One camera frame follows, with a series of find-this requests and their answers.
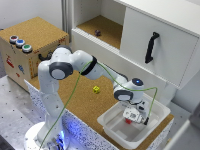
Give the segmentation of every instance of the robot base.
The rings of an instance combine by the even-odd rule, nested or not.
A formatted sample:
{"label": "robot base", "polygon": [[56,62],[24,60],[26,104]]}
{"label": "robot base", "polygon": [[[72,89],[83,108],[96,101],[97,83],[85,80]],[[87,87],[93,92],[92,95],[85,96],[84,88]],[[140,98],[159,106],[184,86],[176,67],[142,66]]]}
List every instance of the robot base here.
{"label": "robot base", "polygon": [[[44,122],[40,122],[38,124],[35,124],[32,126],[25,134],[24,138],[24,150],[39,150],[40,146],[37,144],[37,141],[35,141],[35,137],[37,136],[38,132],[44,125]],[[67,138],[65,139],[65,144],[69,145],[70,139]],[[49,150],[47,147],[46,148],[41,148],[40,150]]]}

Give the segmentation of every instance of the cabinet door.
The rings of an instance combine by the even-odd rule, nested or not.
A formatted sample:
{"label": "cabinet door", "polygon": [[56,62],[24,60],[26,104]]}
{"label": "cabinet door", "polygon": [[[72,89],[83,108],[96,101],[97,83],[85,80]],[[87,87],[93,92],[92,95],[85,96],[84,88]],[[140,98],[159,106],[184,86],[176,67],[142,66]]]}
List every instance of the cabinet door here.
{"label": "cabinet door", "polygon": [[[153,60],[145,63],[147,48],[153,32]],[[179,86],[198,38],[178,28],[127,8],[120,54],[147,70]]]}

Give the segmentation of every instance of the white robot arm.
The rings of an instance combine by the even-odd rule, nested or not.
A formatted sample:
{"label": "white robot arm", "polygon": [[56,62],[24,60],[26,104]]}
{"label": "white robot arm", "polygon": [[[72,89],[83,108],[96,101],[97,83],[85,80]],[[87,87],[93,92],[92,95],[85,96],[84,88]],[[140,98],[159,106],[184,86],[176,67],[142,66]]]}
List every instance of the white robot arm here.
{"label": "white robot arm", "polygon": [[[58,80],[67,78],[69,75],[73,74],[74,70],[81,72],[83,67],[90,61],[92,62],[85,67],[81,75],[84,75],[91,80],[98,79],[102,75],[107,77],[113,83],[115,99],[125,102],[126,105],[134,106],[136,111],[141,114],[147,114],[149,110],[148,102],[142,100],[143,91],[130,91],[125,89],[143,90],[144,85],[140,79],[135,78],[128,81],[126,76],[117,73],[108,66],[97,61],[95,57],[88,53],[78,50],[72,54],[72,51],[68,46],[59,46],[54,51],[51,59],[41,62],[38,67],[40,91],[43,93],[42,101],[47,111],[45,125],[37,135],[39,143],[42,142],[46,133],[52,127],[64,107],[57,93],[59,89]],[[125,88],[118,85],[102,66],[106,68],[112,77]],[[136,118],[134,121],[141,123],[142,115],[140,115],[140,119]],[[60,132],[63,130],[61,122],[61,119],[59,119],[54,127],[55,129],[53,129],[51,134],[46,138],[44,145],[48,145],[48,141],[56,139],[55,135],[61,135]]]}

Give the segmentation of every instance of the open cabinet compartment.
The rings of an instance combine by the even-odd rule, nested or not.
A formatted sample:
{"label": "open cabinet compartment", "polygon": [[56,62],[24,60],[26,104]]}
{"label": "open cabinet compartment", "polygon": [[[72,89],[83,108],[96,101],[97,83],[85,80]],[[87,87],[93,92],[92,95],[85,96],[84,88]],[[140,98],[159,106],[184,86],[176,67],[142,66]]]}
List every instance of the open cabinet compartment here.
{"label": "open cabinet compartment", "polygon": [[120,49],[126,6],[113,0],[74,0],[73,28],[95,36]]}

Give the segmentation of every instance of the shelf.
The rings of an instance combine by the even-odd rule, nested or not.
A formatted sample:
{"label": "shelf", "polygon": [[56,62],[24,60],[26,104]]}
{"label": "shelf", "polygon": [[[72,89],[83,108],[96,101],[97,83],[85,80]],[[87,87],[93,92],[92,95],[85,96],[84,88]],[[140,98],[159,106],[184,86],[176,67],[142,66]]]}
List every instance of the shelf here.
{"label": "shelf", "polygon": [[103,16],[98,16],[77,28],[95,36],[95,30],[101,31],[101,36],[97,37],[100,40],[120,49],[123,26],[115,23]]}

